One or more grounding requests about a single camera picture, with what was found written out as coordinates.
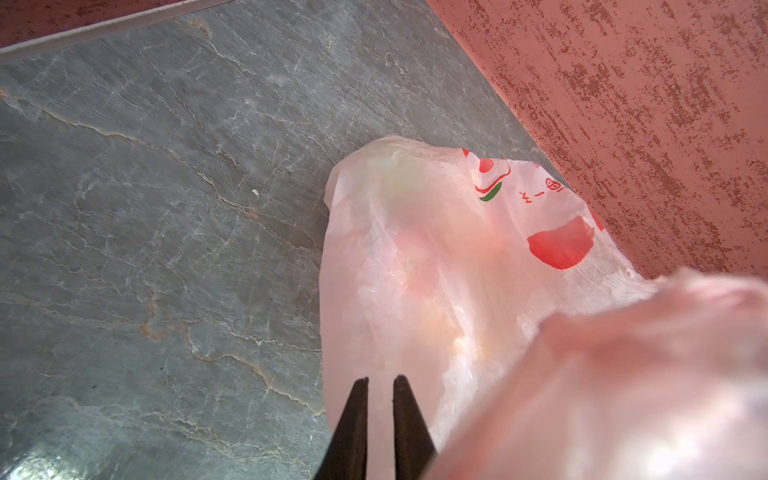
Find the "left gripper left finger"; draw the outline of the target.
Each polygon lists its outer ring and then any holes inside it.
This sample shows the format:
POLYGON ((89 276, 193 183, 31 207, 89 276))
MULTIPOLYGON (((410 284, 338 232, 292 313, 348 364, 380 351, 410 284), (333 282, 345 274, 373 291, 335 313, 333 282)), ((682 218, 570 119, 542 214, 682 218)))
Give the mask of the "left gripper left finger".
POLYGON ((368 446, 367 377, 352 386, 315 480, 365 480, 368 446))

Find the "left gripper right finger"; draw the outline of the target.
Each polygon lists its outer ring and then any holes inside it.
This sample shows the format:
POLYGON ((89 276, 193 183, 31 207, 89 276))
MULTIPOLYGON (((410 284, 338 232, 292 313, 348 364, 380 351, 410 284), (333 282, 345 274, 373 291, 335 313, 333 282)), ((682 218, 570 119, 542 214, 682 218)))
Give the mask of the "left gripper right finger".
POLYGON ((436 449, 411 385, 404 375, 393 382, 396 480, 420 479, 436 449))

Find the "pink plastic shopping bag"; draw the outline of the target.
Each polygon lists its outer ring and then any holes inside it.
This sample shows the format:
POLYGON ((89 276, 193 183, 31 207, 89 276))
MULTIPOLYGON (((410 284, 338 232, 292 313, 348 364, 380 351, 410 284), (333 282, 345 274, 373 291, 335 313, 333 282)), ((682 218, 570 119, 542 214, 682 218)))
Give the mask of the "pink plastic shopping bag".
POLYGON ((331 425, 369 386, 367 475, 395 475, 405 376, 431 479, 763 479, 767 285, 647 280, 529 161, 400 137, 331 173, 319 278, 331 425))

